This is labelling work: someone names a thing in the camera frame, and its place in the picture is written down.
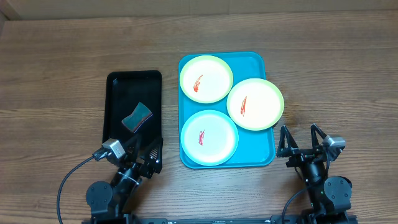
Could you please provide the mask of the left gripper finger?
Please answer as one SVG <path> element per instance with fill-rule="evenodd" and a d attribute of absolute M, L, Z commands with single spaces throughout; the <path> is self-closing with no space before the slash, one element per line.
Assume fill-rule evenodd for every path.
<path fill-rule="evenodd" d="M 144 150 L 145 161 L 162 162 L 163 138 L 161 136 L 153 140 Z"/>
<path fill-rule="evenodd" d="M 137 156 L 141 149 L 142 136 L 135 134 L 133 137 L 128 139 L 124 144 L 124 150 L 129 156 Z"/>

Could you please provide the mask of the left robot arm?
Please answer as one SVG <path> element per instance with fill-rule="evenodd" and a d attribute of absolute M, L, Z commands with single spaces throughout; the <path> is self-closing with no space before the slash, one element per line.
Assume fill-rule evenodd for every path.
<path fill-rule="evenodd" d="M 148 146 L 141 147 L 142 136 L 137 134 L 125 144 L 117 139 L 102 143 L 93 153 L 94 159 L 107 159 L 118 167 L 110 183 L 97 181 L 86 191 L 86 202 L 91 209 L 89 223 L 140 223 L 125 206 L 142 182 L 162 170 L 163 138 L 156 137 Z"/>

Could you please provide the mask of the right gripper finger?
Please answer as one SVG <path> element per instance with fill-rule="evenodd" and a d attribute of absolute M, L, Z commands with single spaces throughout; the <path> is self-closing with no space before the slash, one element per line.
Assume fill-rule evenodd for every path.
<path fill-rule="evenodd" d="M 280 139 L 277 152 L 294 152 L 298 150 L 299 147 L 287 129 L 287 126 L 283 125 L 280 129 Z"/>
<path fill-rule="evenodd" d="M 315 123 L 313 123 L 311 125 L 310 132 L 311 132 L 311 139 L 312 139 L 312 148 L 317 149 L 320 146 L 318 136 L 320 136 L 321 139 L 325 139 L 326 134 Z"/>

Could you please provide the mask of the light blue plate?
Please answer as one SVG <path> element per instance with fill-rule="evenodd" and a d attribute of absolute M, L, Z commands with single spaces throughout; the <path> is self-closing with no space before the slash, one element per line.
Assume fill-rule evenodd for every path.
<path fill-rule="evenodd" d="M 180 143 L 185 155 L 194 163 L 218 166 L 236 152 L 238 129 L 233 120 L 217 110 L 199 111 L 189 117 L 180 132 Z"/>

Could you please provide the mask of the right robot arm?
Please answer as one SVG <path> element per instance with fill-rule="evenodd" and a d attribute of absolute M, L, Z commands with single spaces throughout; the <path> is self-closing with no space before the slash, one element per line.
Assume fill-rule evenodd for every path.
<path fill-rule="evenodd" d="M 352 183 L 343 176 L 329 176 L 330 164 L 346 147 L 341 136 L 325 134 L 316 124 L 310 128 L 312 146 L 300 149 L 286 126 L 280 129 L 277 157 L 286 157 L 287 167 L 293 167 L 305 187 L 293 195 L 284 205 L 282 214 L 272 218 L 274 223 L 334 224 L 357 223 L 350 217 Z M 300 215 L 286 216 L 289 205 L 303 193 L 308 193 L 311 208 Z"/>

